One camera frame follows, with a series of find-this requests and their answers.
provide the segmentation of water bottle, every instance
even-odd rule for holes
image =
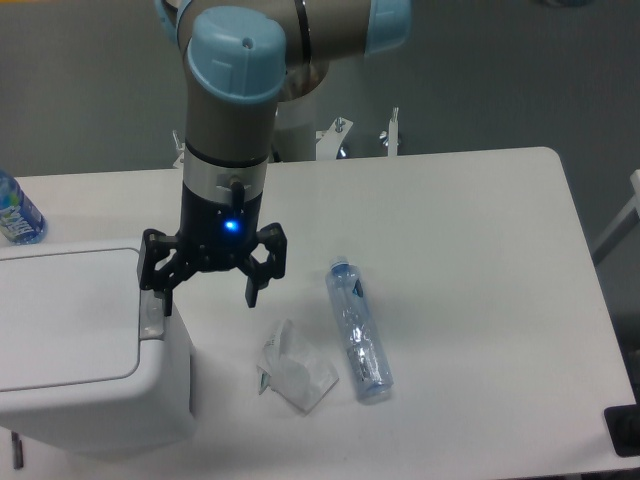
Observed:
[[[360,270],[339,257],[326,276],[333,313],[353,370],[358,399],[385,392],[393,385],[387,357],[371,318]]]
[[[0,232],[12,243],[38,243],[47,223],[15,178],[0,170]]]

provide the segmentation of blue bottle label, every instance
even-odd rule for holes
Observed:
[[[21,190],[8,197],[0,209],[0,231],[14,243],[28,243],[44,228],[44,218]]]

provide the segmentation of container lid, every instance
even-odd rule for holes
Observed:
[[[0,392],[131,375],[137,261],[133,249],[0,260]]]

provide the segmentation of bottle cap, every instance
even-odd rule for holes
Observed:
[[[335,257],[331,262],[331,271],[333,273],[344,273],[349,269],[349,261],[347,257],[339,256]]]

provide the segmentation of white paper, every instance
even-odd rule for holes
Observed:
[[[262,349],[258,369],[269,375],[273,391],[305,413],[338,381],[333,364],[294,328],[291,320],[277,325]]]

